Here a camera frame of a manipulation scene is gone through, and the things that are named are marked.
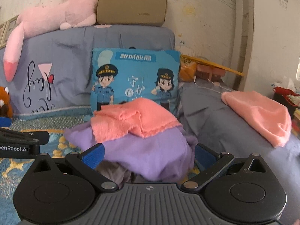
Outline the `pink fleece cloth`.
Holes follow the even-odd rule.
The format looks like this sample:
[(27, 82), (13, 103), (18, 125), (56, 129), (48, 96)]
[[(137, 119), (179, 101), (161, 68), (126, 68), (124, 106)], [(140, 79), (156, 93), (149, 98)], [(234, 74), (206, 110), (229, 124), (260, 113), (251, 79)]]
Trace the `pink fleece cloth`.
[(221, 94), (221, 100), (242, 117), (274, 147), (289, 141), (292, 120), (282, 104), (256, 91), (232, 91)]
[(103, 106), (91, 118), (91, 129), (98, 143), (127, 134), (148, 138), (177, 126), (180, 123), (171, 112), (146, 98)]

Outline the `blue floral quilt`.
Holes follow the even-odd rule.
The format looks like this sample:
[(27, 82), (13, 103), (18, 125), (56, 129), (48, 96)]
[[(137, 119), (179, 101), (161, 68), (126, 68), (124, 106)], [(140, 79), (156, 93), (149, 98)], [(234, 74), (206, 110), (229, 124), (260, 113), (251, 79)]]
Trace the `blue floral quilt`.
[[(64, 138), (64, 129), (85, 123), (91, 114), (87, 106), (19, 114), (13, 118), (10, 129), (49, 132), (48, 144), (41, 146), (40, 151), (50, 154), (52, 158), (62, 158), (70, 152), (80, 152)], [(32, 163), (33, 160), (28, 159), (1, 158), (1, 224), (18, 224), (20, 221), (13, 205), (13, 194)]]

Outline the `purple sweatshirt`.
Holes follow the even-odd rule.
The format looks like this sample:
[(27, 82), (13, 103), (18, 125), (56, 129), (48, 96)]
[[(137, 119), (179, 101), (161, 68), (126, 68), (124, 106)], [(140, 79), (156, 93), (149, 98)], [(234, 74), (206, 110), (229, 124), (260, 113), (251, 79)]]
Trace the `purple sweatshirt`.
[(131, 133), (103, 143), (104, 160), (147, 181), (181, 182), (193, 169), (197, 139), (181, 126), (148, 138)]

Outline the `red cluttered box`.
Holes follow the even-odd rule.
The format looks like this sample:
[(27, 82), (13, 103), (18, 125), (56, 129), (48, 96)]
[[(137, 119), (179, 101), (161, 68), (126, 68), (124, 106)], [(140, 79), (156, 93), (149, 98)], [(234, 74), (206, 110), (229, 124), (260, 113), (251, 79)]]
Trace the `red cluttered box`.
[(285, 106), (293, 119), (294, 112), (299, 109), (299, 87), (296, 87), (294, 81), (286, 76), (273, 83), (272, 87), (273, 100)]

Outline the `grey garment under sweatshirt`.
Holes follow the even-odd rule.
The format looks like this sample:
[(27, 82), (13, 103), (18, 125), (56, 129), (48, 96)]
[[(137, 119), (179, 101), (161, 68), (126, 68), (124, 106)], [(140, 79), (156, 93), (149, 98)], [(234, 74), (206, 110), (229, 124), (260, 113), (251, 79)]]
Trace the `grey garment under sweatshirt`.
[(133, 173), (119, 163), (112, 163), (104, 160), (96, 167), (96, 171), (115, 182), (119, 188), (122, 188), (125, 183), (147, 182), (141, 175)]

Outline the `framed pictures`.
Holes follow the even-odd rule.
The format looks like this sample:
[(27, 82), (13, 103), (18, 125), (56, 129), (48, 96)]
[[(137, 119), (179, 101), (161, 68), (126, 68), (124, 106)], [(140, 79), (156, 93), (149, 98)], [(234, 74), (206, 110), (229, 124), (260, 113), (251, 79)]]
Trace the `framed pictures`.
[(17, 26), (17, 18), (18, 15), (1, 24), (1, 49), (6, 46), (10, 34)]

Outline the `yellow wooden bed edge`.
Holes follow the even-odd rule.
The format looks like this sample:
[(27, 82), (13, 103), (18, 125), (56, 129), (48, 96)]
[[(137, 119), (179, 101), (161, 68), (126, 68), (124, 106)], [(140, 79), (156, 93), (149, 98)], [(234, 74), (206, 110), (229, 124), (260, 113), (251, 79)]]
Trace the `yellow wooden bed edge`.
[(202, 58), (192, 57), (192, 56), (188, 56), (188, 55), (184, 55), (184, 54), (181, 55), (181, 58), (182, 58), (182, 59), (189, 60), (189, 61), (191, 61), (191, 62), (195, 62), (195, 63), (197, 63), (197, 64), (202, 64), (202, 65), (206, 65), (206, 66), (210, 66), (210, 67), (215, 67), (215, 68), (223, 69), (223, 70), (225, 70), (225, 71), (234, 73), (234, 74), (239, 75), (239, 76), (242, 76), (242, 77), (244, 76), (244, 73), (242, 73), (242, 72), (233, 70), (233, 69), (231, 69), (231, 68), (229, 68), (229, 67), (225, 67), (225, 66), (222, 66), (222, 65), (220, 65), (220, 64), (217, 64), (217, 63), (215, 63), (215, 62), (208, 61), (208, 60), (205, 60), (205, 59), (202, 59)]

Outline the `grey lettered pillow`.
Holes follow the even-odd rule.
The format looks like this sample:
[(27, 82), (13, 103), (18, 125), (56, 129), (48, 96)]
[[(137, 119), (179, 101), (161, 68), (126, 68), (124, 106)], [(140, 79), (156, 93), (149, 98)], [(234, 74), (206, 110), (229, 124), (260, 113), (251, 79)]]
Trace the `grey lettered pillow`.
[(90, 101), (94, 48), (174, 49), (174, 33), (164, 27), (112, 25), (52, 31), (24, 40), (9, 89), (14, 114), (32, 114)]

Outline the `red panda plush toy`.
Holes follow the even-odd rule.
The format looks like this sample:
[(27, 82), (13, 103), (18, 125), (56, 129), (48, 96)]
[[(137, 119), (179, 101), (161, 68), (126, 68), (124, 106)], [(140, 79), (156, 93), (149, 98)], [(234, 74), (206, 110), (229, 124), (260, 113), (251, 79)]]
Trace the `red panda plush toy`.
[(0, 87), (0, 111), (1, 117), (13, 117), (13, 109), (10, 102), (10, 94), (8, 87)]

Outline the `blue police cartoon cushion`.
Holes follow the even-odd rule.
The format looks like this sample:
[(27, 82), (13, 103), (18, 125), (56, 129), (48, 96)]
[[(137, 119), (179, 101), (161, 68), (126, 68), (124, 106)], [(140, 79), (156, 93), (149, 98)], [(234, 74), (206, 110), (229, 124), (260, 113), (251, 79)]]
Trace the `blue police cartoon cushion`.
[(176, 50), (94, 48), (91, 110), (147, 98), (176, 115), (180, 58)]

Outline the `tan rectangular cushion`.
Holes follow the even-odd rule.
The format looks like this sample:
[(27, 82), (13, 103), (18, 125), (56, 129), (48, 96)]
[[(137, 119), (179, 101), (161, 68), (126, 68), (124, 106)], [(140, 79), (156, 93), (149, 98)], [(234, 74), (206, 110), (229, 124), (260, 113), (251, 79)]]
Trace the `tan rectangular cushion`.
[(162, 26), (167, 0), (98, 0), (98, 24)]

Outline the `orange snack bag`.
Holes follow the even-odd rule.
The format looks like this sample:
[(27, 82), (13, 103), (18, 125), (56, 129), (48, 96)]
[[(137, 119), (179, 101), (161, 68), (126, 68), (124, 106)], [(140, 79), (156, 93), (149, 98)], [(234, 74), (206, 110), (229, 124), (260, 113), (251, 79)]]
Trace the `orange snack bag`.
[(181, 60), (179, 79), (182, 82), (192, 82), (197, 70), (197, 63)]

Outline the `pink plush toy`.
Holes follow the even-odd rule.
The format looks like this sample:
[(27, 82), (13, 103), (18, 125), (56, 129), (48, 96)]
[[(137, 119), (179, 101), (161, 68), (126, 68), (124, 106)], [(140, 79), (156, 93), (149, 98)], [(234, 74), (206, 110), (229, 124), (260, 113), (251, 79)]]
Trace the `pink plush toy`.
[(3, 66), (7, 82), (16, 74), (24, 39), (56, 30), (92, 26), (96, 23), (98, 0), (67, 0), (53, 6), (30, 7), (21, 12), (4, 50)]

